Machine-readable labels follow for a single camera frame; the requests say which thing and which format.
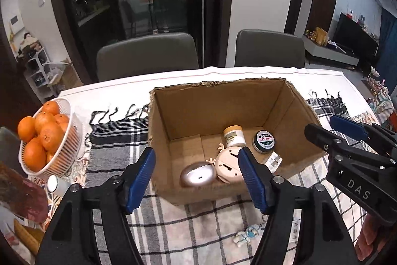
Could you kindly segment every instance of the white basket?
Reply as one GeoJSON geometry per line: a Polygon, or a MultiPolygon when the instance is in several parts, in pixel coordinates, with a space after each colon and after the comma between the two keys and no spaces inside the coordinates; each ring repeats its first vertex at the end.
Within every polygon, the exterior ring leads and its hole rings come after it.
{"type": "MultiPolygon", "coordinates": [[[[58,150],[54,154],[47,165],[38,172],[32,172],[25,164],[23,160],[23,153],[25,152],[26,143],[21,141],[19,146],[19,163],[23,171],[30,176],[38,176],[43,180],[47,180],[49,176],[63,176],[66,171],[70,168],[73,161],[75,160],[77,153],[80,150],[81,145],[81,133],[82,124],[73,112],[70,102],[65,98],[53,99],[59,106],[59,113],[67,115],[69,117],[69,124],[65,132],[65,136],[59,146],[58,150]]],[[[41,111],[41,108],[33,115],[36,117],[41,111]]]]}

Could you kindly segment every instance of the striped cloth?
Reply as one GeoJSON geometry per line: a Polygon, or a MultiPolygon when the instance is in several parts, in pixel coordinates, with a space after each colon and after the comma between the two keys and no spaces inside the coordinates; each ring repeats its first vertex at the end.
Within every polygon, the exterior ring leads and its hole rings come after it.
{"type": "MultiPolygon", "coordinates": [[[[348,116],[340,97],[308,101],[329,129],[332,114],[348,116]]],[[[93,116],[108,114],[94,112],[93,116]]],[[[120,175],[130,163],[135,163],[147,146],[148,118],[140,110],[120,121],[92,123],[91,157],[85,187],[98,186],[113,175],[120,175]]],[[[318,159],[304,171],[293,176],[294,185],[311,187],[322,183],[329,191],[349,229],[352,240],[359,236],[365,212],[347,196],[325,180],[327,156],[318,159]]],[[[248,225],[260,224],[262,215],[249,195],[239,195],[217,201],[204,201],[185,206],[173,206],[158,197],[148,186],[140,208],[127,216],[136,246],[147,265],[248,265],[260,242],[238,248],[233,237],[248,225]]],[[[294,219],[300,219],[296,210],[294,219]]],[[[110,264],[99,211],[94,211],[95,234],[103,265],[110,264]]],[[[285,264],[292,264],[296,243],[290,243],[285,264]]]]}

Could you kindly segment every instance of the figurine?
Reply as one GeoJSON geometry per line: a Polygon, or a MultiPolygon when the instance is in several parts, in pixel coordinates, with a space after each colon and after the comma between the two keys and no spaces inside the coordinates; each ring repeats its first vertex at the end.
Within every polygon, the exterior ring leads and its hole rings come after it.
{"type": "Polygon", "coordinates": [[[251,225],[248,226],[244,231],[239,231],[235,238],[233,238],[233,242],[237,244],[237,247],[241,247],[244,243],[247,243],[248,246],[251,245],[251,239],[259,236],[260,225],[251,225]]]}
{"type": "Polygon", "coordinates": [[[225,148],[225,146],[219,144],[219,154],[215,160],[210,158],[206,162],[211,163],[215,166],[216,174],[218,178],[225,183],[236,183],[243,181],[243,175],[239,168],[238,155],[241,150],[240,146],[231,146],[225,148]]]}

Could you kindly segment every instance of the label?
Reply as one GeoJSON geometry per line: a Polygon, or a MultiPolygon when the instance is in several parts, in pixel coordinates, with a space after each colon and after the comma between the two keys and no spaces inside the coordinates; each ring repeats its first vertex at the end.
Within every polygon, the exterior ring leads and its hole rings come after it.
{"type": "Polygon", "coordinates": [[[274,146],[274,137],[266,131],[260,131],[257,134],[257,142],[261,147],[269,150],[274,146]]]}
{"type": "Polygon", "coordinates": [[[235,131],[226,134],[225,135],[226,145],[232,142],[236,136],[237,133],[235,131]]]}
{"type": "Polygon", "coordinates": [[[289,243],[295,243],[299,239],[300,219],[292,222],[291,233],[289,234],[289,243]]]}
{"type": "Polygon", "coordinates": [[[265,165],[269,168],[271,173],[274,173],[275,171],[277,171],[282,161],[283,158],[279,156],[276,152],[273,152],[269,159],[266,161],[265,165]]]}

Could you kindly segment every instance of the small bottle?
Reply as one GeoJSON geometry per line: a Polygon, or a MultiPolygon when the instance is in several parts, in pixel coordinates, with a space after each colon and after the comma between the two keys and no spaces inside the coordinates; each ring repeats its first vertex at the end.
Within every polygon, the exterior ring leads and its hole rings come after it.
{"type": "Polygon", "coordinates": [[[15,215],[43,223],[48,215],[47,195],[36,183],[0,162],[0,205],[15,215]]]}
{"type": "Polygon", "coordinates": [[[226,141],[226,147],[231,146],[245,146],[245,139],[243,134],[243,128],[238,125],[230,126],[224,130],[224,136],[226,141]]]}
{"type": "Polygon", "coordinates": [[[61,178],[56,175],[51,175],[47,181],[47,190],[58,197],[63,197],[71,186],[71,183],[63,181],[61,178]]]}

